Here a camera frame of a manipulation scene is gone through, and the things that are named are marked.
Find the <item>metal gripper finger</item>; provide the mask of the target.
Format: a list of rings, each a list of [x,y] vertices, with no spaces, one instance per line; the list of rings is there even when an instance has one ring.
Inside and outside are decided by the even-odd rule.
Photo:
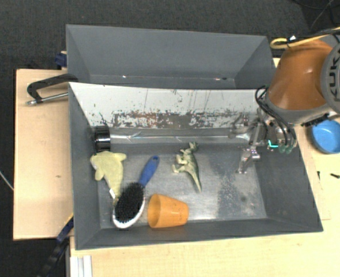
[[[254,130],[255,125],[233,125],[229,131],[229,138],[250,140]]]
[[[260,154],[258,153],[256,148],[246,148],[242,150],[237,172],[239,174],[245,174],[248,166],[252,162],[256,162],[259,159],[260,159]]]

